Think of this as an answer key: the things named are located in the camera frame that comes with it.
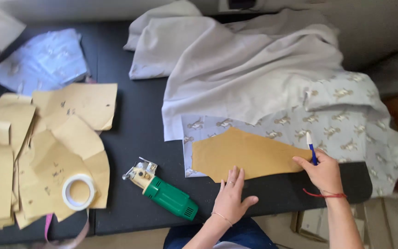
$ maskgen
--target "person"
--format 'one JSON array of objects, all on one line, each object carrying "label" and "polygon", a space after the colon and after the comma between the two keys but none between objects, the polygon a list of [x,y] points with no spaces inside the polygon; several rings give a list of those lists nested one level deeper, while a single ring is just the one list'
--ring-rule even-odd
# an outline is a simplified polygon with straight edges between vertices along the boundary
[{"label": "person", "polygon": [[[324,151],[316,150],[317,166],[300,157],[293,160],[308,173],[322,195],[343,194],[337,160]],[[259,199],[249,196],[241,202],[244,169],[236,166],[228,172],[225,184],[214,201],[211,217],[202,225],[187,225],[170,229],[164,249],[276,249],[257,223],[242,218]],[[328,207],[329,247],[331,249],[362,249],[362,240],[354,222],[348,201],[344,197],[325,198]]]}]

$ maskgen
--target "blue jeans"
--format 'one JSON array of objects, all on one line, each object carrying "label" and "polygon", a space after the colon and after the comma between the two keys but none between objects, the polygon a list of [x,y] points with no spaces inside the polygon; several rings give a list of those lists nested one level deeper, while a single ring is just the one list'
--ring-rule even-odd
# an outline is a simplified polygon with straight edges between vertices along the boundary
[{"label": "blue jeans", "polygon": [[[172,227],[165,238],[164,249],[181,249],[202,228],[202,224]],[[251,249],[278,249],[252,218],[242,218],[222,236],[219,242],[229,241]]]}]

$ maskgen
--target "green motor housing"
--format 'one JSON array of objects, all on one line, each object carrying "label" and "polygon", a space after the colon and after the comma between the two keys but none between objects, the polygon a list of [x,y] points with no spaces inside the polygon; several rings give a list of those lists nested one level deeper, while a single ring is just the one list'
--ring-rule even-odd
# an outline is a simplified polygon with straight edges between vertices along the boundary
[{"label": "green motor housing", "polygon": [[143,195],[173,214],[189,221],[192,221],[198,212],[198,206],[190,199],[189,195],[157,176],[154,176],[147,185]]}]

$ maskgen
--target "monkey print fabric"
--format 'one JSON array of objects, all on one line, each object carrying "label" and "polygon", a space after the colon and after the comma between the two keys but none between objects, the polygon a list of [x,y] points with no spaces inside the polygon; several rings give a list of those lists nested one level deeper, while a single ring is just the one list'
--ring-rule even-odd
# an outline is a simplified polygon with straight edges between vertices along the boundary
[{"label": "monkey print fabric", "polygon": [[193,142],[236,127],[302,149],[308,148],[309,132],[314,147],[340,163],[365,161],[374,197],[391,194],[398,178],[398,133],[389,128],[388,110],[365,74],[343,72],[317,81],[302,105],[264,116],[255,125],[226,117],[181,117],[185,177],[205,176],[191,169]]}]

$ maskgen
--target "pen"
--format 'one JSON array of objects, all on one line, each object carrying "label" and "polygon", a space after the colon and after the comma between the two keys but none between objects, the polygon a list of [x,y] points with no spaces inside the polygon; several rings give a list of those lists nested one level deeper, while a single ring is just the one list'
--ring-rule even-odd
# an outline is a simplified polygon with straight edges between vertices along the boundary
[{"label": "pen", "polygon": [[310,147],[310,150],[313,152],[313,164],[317,165],[316,152],[314,151],[313,140],[311,139],[311,135],[309,132],[307,132],[307,144],[308,147]]}]

